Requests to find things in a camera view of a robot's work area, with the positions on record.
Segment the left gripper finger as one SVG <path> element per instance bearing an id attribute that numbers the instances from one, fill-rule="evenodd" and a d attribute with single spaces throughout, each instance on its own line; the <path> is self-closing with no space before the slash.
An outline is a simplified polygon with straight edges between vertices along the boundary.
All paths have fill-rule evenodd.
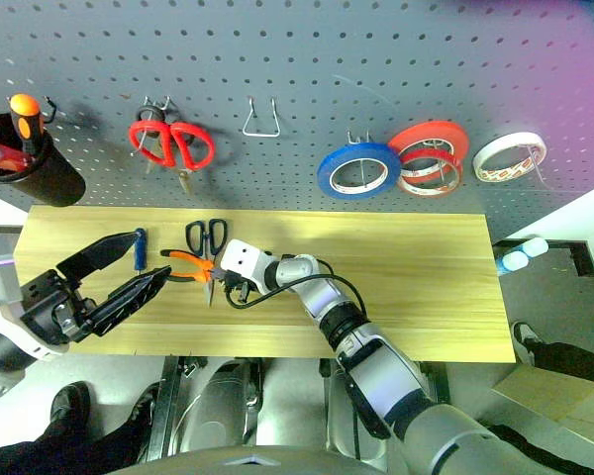
<path id="1" fill-rule="evenodd" d="M 81 338 L 91 334 L 103 336 L 149 300 L 164 286 L 171 273 L 169 265 L 135 276 L 113 291 L 108 299 L 88 311 L 81 326 Z"/>
<path id="2" fill-rule="evenodd" d="M 60 262 L 56 269 L 68 282 L 77 285 L 93 272 L 102 270 L 123 257 L 137 238 L 136 232 L 101 237 Z"/>

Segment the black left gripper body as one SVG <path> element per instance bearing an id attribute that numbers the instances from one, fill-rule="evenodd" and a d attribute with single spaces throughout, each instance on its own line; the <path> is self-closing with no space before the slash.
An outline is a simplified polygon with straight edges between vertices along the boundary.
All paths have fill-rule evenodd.
<path id="1" fill-rule="evenodd" d="M 51 269 L 22 285 L 21 321 L 48 344 L 79 342 L 91 335 L 86 314 L 94 309 L 92 299 L 78 292 Z"/>

